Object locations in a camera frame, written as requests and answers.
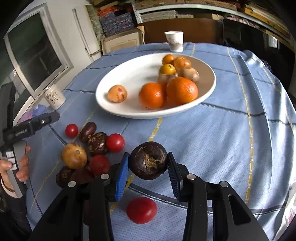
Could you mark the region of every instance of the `white wall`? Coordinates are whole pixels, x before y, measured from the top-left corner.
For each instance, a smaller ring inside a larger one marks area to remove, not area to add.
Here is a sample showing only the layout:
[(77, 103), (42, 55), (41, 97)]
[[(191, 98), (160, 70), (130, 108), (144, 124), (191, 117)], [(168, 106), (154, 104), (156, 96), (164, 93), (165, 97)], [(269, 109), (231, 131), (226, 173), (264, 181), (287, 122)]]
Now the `white wall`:
[(34, 0), (21, 14), (45, 2), (59, 38), (74, 66), (56, 83), (62, 90), (91, 63), (72, 13), (73, 8), (89, 3), (86, 0)]

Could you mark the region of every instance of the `window frame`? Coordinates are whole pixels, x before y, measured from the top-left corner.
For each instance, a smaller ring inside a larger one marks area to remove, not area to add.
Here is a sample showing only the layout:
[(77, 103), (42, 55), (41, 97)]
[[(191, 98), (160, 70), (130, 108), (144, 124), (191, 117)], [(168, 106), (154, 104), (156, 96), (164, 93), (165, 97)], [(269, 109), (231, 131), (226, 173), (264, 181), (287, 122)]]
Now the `window frame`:
[[(33, 88), (29, 84), (28, 80), (26, 79), (19, 64), (17, 63), (17, 61), (15, 59), (15, 56), (14, 56), (11, 46), (10, 46), (8, 33), (13, 28), (18, 26), (20, 23), (22, 23), (23, 21), (27, 20), (28, 18), (32, 17), (35, 14), (40, 15), (40, 18), (41, 18), (43, 27), (45, 29), (45, 32), (47, 34), (47, 37), (48, 37), (57, 57), (62, 65), (58, 69), (56, 69), (49, 77), (47, 77), (42, 82), (42, 84), (39, 85), (39, 87), (36, 90), (33, 90)], [(49, 10), (48, 10), (46, 3), (43, 3), (35, 8), (32, 8), (31, 10), (20, 15), (14, 21), (14, 23), (11, 25), (8, 32), (4, 36), (4, 42), (5, 42), (8, 56), (10, 58), (10, 61), (13, 65), (13, 67), (15, 68), (16, 73), (18, 74), (20, 80), (22, 81), (22, 83), (24, 84), (26, 89), (29, 91), (31, 96), (34, 98), (34, 100), (38, 99), (43, 94), (43, 91), (47, 86), (57, 82), (62, 76), (64, 76), (67, 72), (69, 72), (73, 68), (73, 65), (72, 65), (68, 55), (66, 54), (66, 51), (61, 43), (61, 40), (57, 34), (55, 27), (54, 27), (54, 24), (50, 18)]]

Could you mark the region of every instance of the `onion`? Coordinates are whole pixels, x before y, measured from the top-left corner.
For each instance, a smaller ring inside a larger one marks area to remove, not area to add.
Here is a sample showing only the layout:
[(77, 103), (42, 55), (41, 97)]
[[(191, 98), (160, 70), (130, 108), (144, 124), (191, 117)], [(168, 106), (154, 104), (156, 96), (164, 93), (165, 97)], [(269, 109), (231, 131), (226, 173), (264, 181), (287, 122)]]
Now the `onion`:
[(174, 74), (159, 74), (157, 82), (166, 87), (167, 83), (176, 77)]
[(178, 76), (189, 79), (189, 80), (193, 81), (195, 84), (197, 84), (197, 81), (200, 78), (199, 73), (194, 68), (189, 68), (189, 69), (184, 68), (178, 73)]
[(71, 169), (83, 168), (87, 162), (85, 150), (75, 143), (69, 143), (64, 147), (62, 158), (67, 167)]

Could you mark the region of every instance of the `wooden board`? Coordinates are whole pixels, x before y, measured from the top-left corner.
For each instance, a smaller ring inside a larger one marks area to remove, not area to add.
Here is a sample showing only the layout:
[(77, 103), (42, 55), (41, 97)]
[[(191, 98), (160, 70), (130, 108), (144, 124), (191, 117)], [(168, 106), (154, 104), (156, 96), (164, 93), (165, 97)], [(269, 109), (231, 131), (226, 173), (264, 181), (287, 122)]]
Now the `wooden board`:
[(184, 4), (185, 0), (136, 0), (135, 9), (141, 10), (162, 5)]
[(104, 6), (100, 7), (100, 11), (102, 11), (102, 10), (108, 8), (108, 7), (111, 7), (111, 6), (115, 6), (115, 5), (117, 5), (118, 3), (119, 3), (118, 1), (115, 1), (115, 2), (109, 3), (109, 4), (107, 4), (107, 5), (104, 5)]
[(224, 7), (231, 10), (236, 11), (237, 7), (234, 4), (230, 4), (227, 2), (220, 2), (216, 0), (185, 0), (186, 4), (203, 4), (203, 5), (211, 5), (215, 7)]
[(268, 20), (270, 20), (270, 21), (274, 22), (275, 24), (277, 24), (278, 26), (282, 27), (282, 29), (284, 29), (286, 32), (289, 32), (289, 29), (284, 24), (284, 22), (280, 18), (278, 18), (277, 16), (273, 15), (272, 13), (264, 11), (261, 8), (258, 8), (256, 5), (253, 5), (253, 4), (246, 5), (246, 8), (252, 10), (254, 13), (261, 15), (264, 18), (267, 18)]
[(282, 34), (284, 34), (285, 36), (287, 37), (290, 37), (289, 33), (286, 32), (284, 29), (282, 29), (279, 25), (277, 25), (276, 23), (268, 20), (267, 18), (257, 14), (257, 13), (254, 13), (252, 10), (248, 9), (248, 8), (242, 8), (242, 12), (245, 13), (245, 14), (248, 14), (256, 19), (259, 19), (260, 21), (274, 27), (276, 30), (280, 31)]

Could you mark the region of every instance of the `small yellow fruit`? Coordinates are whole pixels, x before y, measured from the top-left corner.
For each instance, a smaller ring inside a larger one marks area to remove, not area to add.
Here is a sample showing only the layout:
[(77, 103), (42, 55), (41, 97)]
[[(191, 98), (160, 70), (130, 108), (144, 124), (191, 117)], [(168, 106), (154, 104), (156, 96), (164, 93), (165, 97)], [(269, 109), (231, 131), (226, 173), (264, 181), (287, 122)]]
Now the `small yellow fruit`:
[(159, 74), (176, 74), (176, 69), (171, 64), (165, 64), (159, 68)]

